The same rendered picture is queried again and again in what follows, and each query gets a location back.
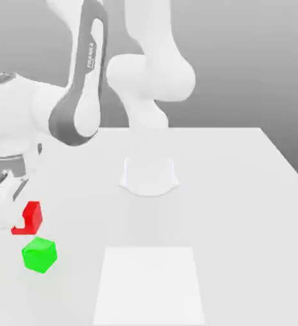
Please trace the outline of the small green cube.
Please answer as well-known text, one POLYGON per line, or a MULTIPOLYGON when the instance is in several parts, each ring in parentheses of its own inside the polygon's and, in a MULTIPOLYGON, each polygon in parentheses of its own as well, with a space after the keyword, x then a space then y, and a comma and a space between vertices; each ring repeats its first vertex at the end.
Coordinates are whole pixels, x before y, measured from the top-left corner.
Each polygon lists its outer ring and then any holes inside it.
POLYGON ((35 237, 22 248, 22 258, 26 268, 44 274, 57 260, 57 249, 54 241, 35 237))

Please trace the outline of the small red cube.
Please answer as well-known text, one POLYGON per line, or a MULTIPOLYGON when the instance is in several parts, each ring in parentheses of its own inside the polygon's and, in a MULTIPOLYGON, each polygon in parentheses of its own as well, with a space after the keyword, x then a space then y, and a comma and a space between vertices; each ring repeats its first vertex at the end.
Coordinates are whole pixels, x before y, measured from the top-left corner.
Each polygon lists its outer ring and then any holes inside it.
POLYGON ((35 235, 43 221, 40 202, 29 201, 22 212, 22 217, 25 226, 23 228, 14 226, 11 233, 13 235, 35 235))

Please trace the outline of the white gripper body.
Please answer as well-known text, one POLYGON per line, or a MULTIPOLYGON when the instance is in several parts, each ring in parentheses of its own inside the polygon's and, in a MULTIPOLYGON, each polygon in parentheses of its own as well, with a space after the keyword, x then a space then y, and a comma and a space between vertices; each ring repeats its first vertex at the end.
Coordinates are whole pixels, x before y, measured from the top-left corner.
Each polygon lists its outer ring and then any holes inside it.
POLYGON ((26 178, 15 178, 7 174, 0 181, 0 229, 11 229, 21 220, 21 211, 24 201, 19 201, 21 194, 29 180, 26 178))

